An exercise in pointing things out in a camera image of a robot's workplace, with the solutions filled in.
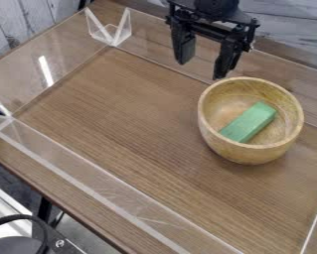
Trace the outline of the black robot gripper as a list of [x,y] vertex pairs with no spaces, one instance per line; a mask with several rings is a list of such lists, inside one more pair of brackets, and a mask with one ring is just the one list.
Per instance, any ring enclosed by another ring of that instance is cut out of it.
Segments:
[[238,2],[240,0],[167,0],[166,23],[171,29],[177,63],[185,64],[196,54],[196,34],[221,42],[213,79],[224,78],[236,68],[242,46],[250,46],[260,26],[258,21],[240,9]]

